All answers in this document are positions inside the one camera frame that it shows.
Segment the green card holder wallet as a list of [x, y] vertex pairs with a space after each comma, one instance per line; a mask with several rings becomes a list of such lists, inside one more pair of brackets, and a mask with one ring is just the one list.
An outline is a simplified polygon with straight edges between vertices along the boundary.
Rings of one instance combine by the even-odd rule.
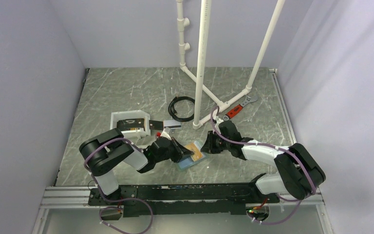
[[194, 141], [184, 147], [192, 151], [193, 154], [182, 158], [181, 161], [177, 163], [177, 168], [180, 171], [190, 168], [207, 158], [207, 154], [201, 152], [202, 144], [199, 141]]

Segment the gold VIP card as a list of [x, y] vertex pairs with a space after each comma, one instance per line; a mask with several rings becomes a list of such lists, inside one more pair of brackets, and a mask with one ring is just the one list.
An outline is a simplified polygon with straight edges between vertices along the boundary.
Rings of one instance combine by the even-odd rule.
[[193, 152], [193, 154], [190, 156], [193, 162], [197, 162], [205, 158], [205, 155], [200, 152], [201, 146], [197, 142], [187, 144], [185, 147]]

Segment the silver grey card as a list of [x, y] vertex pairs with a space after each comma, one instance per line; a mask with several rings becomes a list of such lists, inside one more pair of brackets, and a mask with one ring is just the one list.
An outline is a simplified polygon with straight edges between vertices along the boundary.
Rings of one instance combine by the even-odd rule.
[[176, 120], [164, 120], [163, 121], [163, 127], [164, 128], [170, 128], [170, 129], [180, 129], [181, 128], [181, 123]]

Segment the black card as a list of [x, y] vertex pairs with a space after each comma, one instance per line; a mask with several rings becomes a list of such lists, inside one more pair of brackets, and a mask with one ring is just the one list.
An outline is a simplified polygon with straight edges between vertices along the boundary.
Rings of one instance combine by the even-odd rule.
[[162, 131], [164, 130], [164, 122], [157, 120], [149, 120], [149, 126], [151, 130]]
[[145, 119], [144, 118], [128, 118], [118, 120], [116, 127], [120, 131], [143, 131], [145, 128]]

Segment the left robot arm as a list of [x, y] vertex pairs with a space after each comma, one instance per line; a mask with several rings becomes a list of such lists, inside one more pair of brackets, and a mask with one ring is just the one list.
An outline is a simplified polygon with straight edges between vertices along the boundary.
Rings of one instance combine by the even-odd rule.
[[84, 167], [101, 189], [101, 198], [109, 205], [117, 203], [121, 192], [113, 168], [124, 162], [137, 172], [145, 173], [165, 160], [179, 163], [194, 152], [181, 145], [164, 130], [147, 148], [136, 146], [118, 129], [99, 134], [79, 146]]

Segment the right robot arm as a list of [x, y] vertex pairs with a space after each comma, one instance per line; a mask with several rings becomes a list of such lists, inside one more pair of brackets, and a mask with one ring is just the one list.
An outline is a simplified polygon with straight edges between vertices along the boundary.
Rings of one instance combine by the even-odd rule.
[[255, 177], [249, 188], [249, 197], [261, 202], [270, 194], [288, 193], [303, 200], [316, 193], [326, 180], [325, 172], [300, 143], [291, 146], [275, 146], [243, 137], [232, 121], [224, 121], [207, 134], [201, 152], [219, 154], [229, 151], [242, 160], [259, 161], [276, 168], [274, 174]]

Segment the black card in tray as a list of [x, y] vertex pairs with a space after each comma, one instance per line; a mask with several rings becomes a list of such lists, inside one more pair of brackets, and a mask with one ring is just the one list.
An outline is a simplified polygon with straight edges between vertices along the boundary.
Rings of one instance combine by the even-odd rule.
[[128, 118], [118, 120], [116, 127], [120, 131], [143, 131], [145, 128], [145, 119], [144, 118]]

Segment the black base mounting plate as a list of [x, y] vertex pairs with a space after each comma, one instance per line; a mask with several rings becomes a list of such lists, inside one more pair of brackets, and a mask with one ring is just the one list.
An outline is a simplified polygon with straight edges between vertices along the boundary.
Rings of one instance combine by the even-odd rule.
[[244, 215], [250, 205], [279, 203], [275, 194], [263, 195], [255, 180], [240, 183], [123, 185], [104, 200], [97, 188], [88, 204], [121, 207], [124, 217], [228, 213]]

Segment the red handled adjustable wrench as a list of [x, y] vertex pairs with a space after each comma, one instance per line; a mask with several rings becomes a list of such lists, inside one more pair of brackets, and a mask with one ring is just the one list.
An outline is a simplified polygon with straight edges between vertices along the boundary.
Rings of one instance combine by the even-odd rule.
[[234, 116], [236, 116], [246, 105], [256, 102], [258, 100], [258, 96], [250, 97], [246, 96], [244, 101], [232, 108], [230, 111], [228, 111], [224, 116], [223, 120], [227, 121], [232, 119]]

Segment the aluminium rail frame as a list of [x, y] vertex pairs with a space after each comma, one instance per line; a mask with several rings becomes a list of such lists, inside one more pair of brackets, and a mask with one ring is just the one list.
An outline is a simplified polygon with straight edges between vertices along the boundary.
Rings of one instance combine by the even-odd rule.
[[[90, 206], [88, 200], [90, 189], [85, 186], [47, 187], [39, 205], [39, 212], [32, 233], [41, 234], [46, 218], [51, 209], [99, 209], [100, 205]], [[325, 202], [321, 194], [305, 199], [302, 205], [315, 206], [320, 226], [325, 234], [333, 234], [334, 230], [328, 216]]]

